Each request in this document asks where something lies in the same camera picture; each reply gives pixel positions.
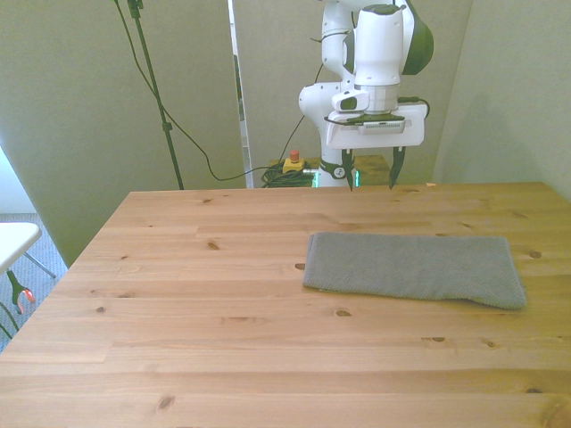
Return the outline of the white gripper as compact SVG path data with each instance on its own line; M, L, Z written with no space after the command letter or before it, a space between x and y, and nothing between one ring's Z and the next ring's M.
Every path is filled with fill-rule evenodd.
M393 165L389 173L392 189L401 173L407 146L417 146L424 141L426 104L400 104L393 114L402 119L380 119L362 124L348 123L357 119L360 112L332 111L326 120L325 142L331 149L342 150L342 166L350 190L354 186L354 157L351 149L393 148Z

